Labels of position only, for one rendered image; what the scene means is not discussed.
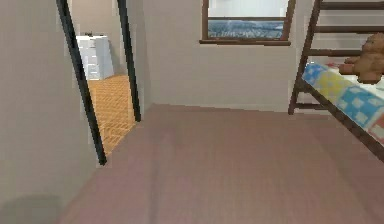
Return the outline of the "brown framed window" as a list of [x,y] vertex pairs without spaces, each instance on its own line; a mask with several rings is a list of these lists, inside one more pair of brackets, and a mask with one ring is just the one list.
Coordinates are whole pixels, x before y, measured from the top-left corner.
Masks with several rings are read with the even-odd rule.
[[202,0],[200,44],[289,46],[296,0]]

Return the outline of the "white chest of drawers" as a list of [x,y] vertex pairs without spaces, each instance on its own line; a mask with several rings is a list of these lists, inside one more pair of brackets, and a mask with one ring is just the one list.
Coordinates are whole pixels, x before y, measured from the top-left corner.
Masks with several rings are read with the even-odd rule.
[[103,80],[114,74],[107,36],[77,36],[87,80]]

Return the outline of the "dark brown wooden bed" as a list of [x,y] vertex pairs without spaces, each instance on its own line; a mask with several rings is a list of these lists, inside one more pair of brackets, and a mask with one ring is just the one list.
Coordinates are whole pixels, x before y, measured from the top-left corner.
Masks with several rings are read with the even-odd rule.
[[384,33],[384,26],[322,26],[322,11],[384,10],[384,1],[329,2],[314,0],[307,34],[295,77],[288,113],[297,109],[326,110],[345,126],[372,154],[384,162],[384,75],[375,85],[362,84],[356,75],[341,75],[346,58],[359,56],[356,49],[314,49],[316,33]]

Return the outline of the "brown teddy bear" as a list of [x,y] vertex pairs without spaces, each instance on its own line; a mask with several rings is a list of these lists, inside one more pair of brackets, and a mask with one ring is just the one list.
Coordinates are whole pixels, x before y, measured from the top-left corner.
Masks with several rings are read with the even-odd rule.
[[359,56],[346,58],[339,66],[341,75],[356,75],[362,84],[375,85],[384,75],[384,33],[367,38]]

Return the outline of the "black door frame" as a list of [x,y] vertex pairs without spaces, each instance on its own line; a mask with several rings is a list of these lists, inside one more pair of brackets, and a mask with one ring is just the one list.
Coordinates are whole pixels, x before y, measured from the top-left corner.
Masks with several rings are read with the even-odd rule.
[[[127,8],[127,0],[116,0],[119,13],[120,27],[122,31],[125,59],[128,69],[128,78],[131,89],[131,98],[134,110],[134,119],[136,122],[142,120],[142,113],[140,107],[135,62],[133,58],[133,46],[131,39],[131,32],[129,27],[129,16]],[[94,111],[91,94],[86,81],[85,71],[83,68],[80,50],[77,44],[75,30],[73,27],[73,21],[68,6],[67,0],[56,0],[56,6],[59,13],[62,29],[64,31],[66,44],[71,57],[72,65],[75,72],[76,81],[79,87],[81,99],[85,109],[85,114],[88,120],[88,124],[93,138],[95,151],[97,154],[98,163],[104,166],[107,163],[107,156],[105,154],[100,130]]]

